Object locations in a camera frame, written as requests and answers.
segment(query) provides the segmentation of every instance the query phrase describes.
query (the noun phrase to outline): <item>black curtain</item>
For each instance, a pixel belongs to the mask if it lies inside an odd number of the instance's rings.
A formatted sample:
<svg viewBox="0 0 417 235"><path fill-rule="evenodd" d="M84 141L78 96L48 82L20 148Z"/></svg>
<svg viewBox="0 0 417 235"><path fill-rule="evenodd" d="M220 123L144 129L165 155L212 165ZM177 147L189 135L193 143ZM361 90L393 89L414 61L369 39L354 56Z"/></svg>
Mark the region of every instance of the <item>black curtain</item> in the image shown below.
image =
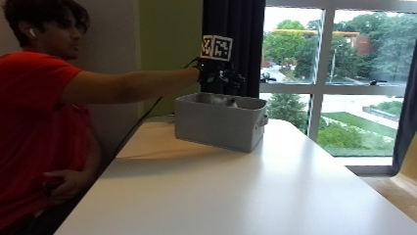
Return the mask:
<svg viewBox="0 0 417 235"><path fill-rule="evenodd" d="M204 35L233 38L230 69L246 78L240 88L212 85L204 92L260 97L265 0L205 0Z"/></svg>
<svg viewBox="0 0 417 235"><path fill-rule="evenodd" d="M391 169L398 172L407 146L417 130L417 43L413 52L413 60L407 76L407 83L403 94L402 111L395 134Z"/></svg>

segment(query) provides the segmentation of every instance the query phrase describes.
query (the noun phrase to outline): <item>glass window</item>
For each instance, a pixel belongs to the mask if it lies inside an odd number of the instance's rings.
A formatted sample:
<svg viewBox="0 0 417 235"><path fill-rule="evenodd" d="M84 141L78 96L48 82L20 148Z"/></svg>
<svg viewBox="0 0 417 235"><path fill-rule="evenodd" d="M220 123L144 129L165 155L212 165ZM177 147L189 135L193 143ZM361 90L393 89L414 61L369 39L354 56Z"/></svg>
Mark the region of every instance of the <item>glass window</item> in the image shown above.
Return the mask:
<svg viewBox="0 0 417 235"><path fill-rule="evenodd" d="M391 157L415 12L417 3L395 0L268 0L269 118L290 121L340 159Z"/></svg>
<svg viewBox="0 0 417 235"><path fill-rule="evenodd" d="M261 82L312 83L322 10L270 7L265 14Z"/></svg>
<svg viewBox="0 0 417 235"><path fill-rule="evenodd" d="M317 143L334 157L390 157L402 99L325 95Z"/></svg>

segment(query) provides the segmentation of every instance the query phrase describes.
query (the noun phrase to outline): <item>beige wall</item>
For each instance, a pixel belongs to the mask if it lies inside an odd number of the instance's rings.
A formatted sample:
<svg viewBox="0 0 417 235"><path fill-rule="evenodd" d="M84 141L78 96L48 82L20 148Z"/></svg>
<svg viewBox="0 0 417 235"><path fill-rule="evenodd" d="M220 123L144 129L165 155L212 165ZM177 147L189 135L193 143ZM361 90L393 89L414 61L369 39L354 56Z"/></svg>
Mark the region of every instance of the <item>beige wall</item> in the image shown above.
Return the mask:
<svg viewBox="0 0 417 235"><path fill-rule="evenodd" d="M84 70L117 73L137 69L181 68L200 53L202 0L78 0L88 8L90 28L84 54L74 64ZM4 18L0 19L0 54L18 50ZM165 97L157 114L170 114ZM142 104L90 106L90 117L108 158L142 114Z"/></svg>

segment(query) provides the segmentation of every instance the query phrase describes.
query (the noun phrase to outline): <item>gray plastic bin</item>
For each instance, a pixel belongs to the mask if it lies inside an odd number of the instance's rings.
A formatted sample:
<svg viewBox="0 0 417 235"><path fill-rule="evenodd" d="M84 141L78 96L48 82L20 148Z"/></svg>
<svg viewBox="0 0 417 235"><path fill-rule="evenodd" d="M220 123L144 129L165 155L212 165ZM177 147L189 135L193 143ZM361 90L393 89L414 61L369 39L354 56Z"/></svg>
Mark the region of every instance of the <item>gray plastic bin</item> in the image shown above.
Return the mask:
<svg viewBox="0 0 417 235"><path fill-rule="evenodd" d="M174 116L176 138L250 153L268 124L266 101L197 93L176 99Z"/></svg>

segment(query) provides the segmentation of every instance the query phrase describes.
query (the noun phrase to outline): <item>person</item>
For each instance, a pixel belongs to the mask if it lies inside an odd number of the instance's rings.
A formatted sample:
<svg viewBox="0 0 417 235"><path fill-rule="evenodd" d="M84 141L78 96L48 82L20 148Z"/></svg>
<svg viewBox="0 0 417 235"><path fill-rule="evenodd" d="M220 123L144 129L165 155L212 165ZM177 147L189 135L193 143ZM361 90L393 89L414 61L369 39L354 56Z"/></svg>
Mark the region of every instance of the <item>person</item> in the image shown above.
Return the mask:
<svg viewBox="0 0 417 235"><path fill-rule="evenodd" d="M100 172L86 105L164 96L208 69L81 70L69 61L80 56L86 9L74 0L5 0L2 11L22 50L0 57L0 234L45 235Z"/></svg>

